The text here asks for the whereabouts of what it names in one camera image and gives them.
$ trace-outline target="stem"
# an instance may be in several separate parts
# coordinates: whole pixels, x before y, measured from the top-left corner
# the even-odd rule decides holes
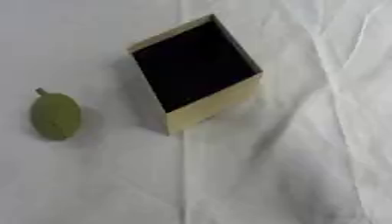
[[[37,88],[35,91],[39,95],[47,95],[47,92],[42,87]]]

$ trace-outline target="white tablecloth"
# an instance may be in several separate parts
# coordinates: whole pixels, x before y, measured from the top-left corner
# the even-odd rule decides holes
[[[392,2],[0,0],[0,223],[392,222]],[[215,13],[264,70],[249,101],[157,131],[132,42]],[[83,107],[41,139],[35,88]]]

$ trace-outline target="cardboard box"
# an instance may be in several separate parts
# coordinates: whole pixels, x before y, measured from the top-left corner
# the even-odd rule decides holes
[[[214,15],[133,45],[135,57],[175,133],[246,100],[260,67]]]

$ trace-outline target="gold box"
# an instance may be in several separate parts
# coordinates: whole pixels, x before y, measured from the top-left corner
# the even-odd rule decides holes
[[[215,15],[129,48],[165,113],[170,134],[246,100],[262,69]]]

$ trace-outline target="green ball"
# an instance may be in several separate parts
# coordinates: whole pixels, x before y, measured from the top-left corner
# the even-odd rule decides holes
[[[65,140],[81,126],[81,108],[71,97],[49,94],[38,88],[40,97],[31,106],[31,123],[42,136],[51,140]]]

